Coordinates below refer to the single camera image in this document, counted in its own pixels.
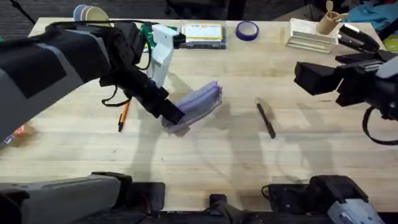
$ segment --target green object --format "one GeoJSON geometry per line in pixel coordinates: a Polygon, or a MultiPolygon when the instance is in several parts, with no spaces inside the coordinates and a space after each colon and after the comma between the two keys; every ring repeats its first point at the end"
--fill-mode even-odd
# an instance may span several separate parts
{"type": "Polygon", "coordinates": [[[391,35],[383,41],[386,50],[395,52],[398,51],[398,35],[391,35]]]}
{"type": "MultiPolygon", "coordinates": [[[[173,29],[175,31],[177,31],[177,29],[178,29],[178,27],[174,27],[174,26],[168,26],[168,28],[173,29]]],[[[153,49],[156,46],[156,43],[154,41],[154,35],[152,34],[152,28],[147,27],[146,25],[141,25],[140,31],[142,32],[142,34],[144,34],[144,36],[148,40],[150,48],[153,49]]],[[[144,47],[144,53],[148,53],[148,45],[147,44],[144,47]]]]}

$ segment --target orange pen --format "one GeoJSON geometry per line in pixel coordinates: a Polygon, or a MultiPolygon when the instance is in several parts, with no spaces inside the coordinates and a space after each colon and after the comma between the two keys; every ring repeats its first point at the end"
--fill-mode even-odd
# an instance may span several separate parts
{"type": "Polygon", "coordinates": [[[123,125],[124,125],[124,121],[126,120],[126,115],[127,115],[127,111],[129,110],[129,106],[130,106],[130,101],[127,102],[124,106],[123,106],[123,111],[120,114],[120,118],[119,118],[119,129],[118,131],[121,132],[123,129],[123,125]]]}

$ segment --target white paper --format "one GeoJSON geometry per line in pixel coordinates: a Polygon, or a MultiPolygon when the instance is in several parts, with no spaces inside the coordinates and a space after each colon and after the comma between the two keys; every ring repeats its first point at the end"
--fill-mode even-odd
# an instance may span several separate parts
{"type": "Polygon", "coordinates": [[[187,23],[183,31],[187,39],[221,40],[223,38],[221,24],[187,23]]]}

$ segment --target table surface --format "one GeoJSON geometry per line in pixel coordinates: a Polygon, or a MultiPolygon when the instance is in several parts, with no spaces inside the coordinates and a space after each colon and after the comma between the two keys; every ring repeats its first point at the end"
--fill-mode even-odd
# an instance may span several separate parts
{"type": "MultiPolygon", "coordinates": [[[[42,33],[51,22],[68,20],[40,18],[31,35],[42,33]]],[[[337,46],[324,55],[284,47],[287,22],[257,22],[261,32],[252,42],[235,37],[237,22],[226,24],[227,50],[174,52],[165,81],[172,101],[212,80],[223,86],[223,104],[188,132],[166,133],[160,120],[133,100],[118,133],[122,108],[101,104],[113,89],[101,88],[95,80],[29,121],[35,134],[25,144],[0,151],[0,180],[64,179],[108,170],[132,175],[135,181],[164,182],[166,210],[205,208],[209,194],[226,194],[239,208],[267,210],[263,185],[339,174],[351,177],[377,210],[394,211],[398,151],[373,143],[363,133],[368,105],[341,108],[334,102],[336,93],[310,96],[293,82],[297,61],[335,66],[335,55],[353,51],[337,46]],[[273,140],[256,99],[276,130],[273,140]]],[[[370,24],[356,26],[380,42],[370,24]]],[[[378,112],[369,129],[381,138],[398,138],[397,123],[382,120],[378,112]]]]}

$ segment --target pencil holder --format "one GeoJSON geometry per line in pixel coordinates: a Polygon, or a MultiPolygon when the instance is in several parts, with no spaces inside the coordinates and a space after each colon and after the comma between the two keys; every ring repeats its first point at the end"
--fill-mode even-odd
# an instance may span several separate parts
{"type": "Polygon", "coordinates": [[[328,12],[323,16],[322,20],[317,25],[317,31],[323,35],[329,35],[330,32],[339,24],[341,19],[336,18],[339,16],[337,12],[328,12]]]}

